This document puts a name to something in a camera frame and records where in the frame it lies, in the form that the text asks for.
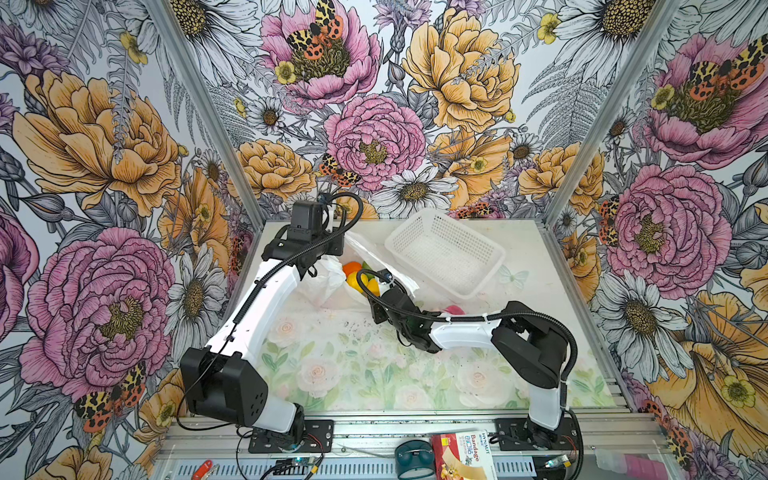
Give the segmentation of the white plastic bag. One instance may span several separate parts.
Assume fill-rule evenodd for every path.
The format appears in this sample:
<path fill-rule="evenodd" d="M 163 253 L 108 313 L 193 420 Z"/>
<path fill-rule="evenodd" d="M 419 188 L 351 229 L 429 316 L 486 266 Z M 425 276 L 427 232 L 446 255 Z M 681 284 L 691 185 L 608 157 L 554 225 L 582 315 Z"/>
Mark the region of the white plastic bag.
<path fill-rule="evenodd" d="M 406 291 L 414 297 L 419 291 L 418 282 L 402 267 L 396 265 L 394 256 L 382 244 L 358 233 L 345 236 L 344 252 L 341 257 L 324 256 L 314 267 L 315 277 L 307 274 L 296 288 L 296 293 L 316 307 L 329 309 L 362 309 L 368 307 L 368 298 L 347 284 L 343 265 L 349 262 L 367 264 L 370 270 L 387 269 Z"/>

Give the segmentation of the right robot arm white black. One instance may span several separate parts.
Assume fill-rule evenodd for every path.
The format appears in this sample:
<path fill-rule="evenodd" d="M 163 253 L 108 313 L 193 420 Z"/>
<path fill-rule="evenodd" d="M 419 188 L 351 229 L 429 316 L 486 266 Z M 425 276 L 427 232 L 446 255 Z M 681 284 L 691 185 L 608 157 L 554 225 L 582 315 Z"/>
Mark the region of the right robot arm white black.
<path fill-rule="evenodd" d="M 517 429 L 535 449 L 551 449 L 567 411 L 567 380 L 578 359 L 572 332 L 553 317 L 519 301 L 479 316 L 420 310 L 394 283 L 380 294 L 361 288 L 375 323 L 391 324 L 407 346 L 437 354 L 455 348 L 494 350 L 528 384 L 529 410 Z"/>

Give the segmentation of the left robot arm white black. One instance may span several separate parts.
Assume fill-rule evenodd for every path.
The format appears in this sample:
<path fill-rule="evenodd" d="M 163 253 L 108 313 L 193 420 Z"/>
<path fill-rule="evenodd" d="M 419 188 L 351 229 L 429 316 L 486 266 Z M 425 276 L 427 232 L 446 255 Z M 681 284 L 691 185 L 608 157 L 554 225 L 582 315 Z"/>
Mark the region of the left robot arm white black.
<path fill-rule="evenodd" d="M 284 304 L 316 262 L 343 253 L 347 222 L 330 200 L 298 202 L 291 221 L 264 248 L 253 283 L 221 329 L 180 360 L 183 401 L 194 415 L 301 440 L 302 408 L 270 392 L 257 371 L 263 343 Z"/>

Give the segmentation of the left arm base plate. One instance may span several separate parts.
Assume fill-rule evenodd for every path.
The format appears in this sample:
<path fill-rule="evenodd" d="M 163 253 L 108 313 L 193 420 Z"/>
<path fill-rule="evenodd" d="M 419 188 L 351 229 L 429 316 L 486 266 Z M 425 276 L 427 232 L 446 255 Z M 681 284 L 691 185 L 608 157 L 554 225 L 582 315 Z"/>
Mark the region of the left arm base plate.
<path fill-rule="evenodd" d="M 333 420 L 303 420 L 286 433 L 255 428 L 250 437 L 251 454 L 327 454 L 332 449 Z"/>

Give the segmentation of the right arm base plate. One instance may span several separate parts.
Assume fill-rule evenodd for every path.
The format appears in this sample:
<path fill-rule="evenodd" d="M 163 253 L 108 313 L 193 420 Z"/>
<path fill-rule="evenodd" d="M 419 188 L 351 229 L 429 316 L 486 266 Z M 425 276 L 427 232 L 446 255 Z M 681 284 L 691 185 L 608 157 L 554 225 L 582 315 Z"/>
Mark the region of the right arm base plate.
<path fill-rule="evenodd" d="M 501 451 L 576 451 L 583 446 L 581 430 L 565 413 L 555 430 L 541 427 L 527 417 L 494 420 L 494 436 Z"/>

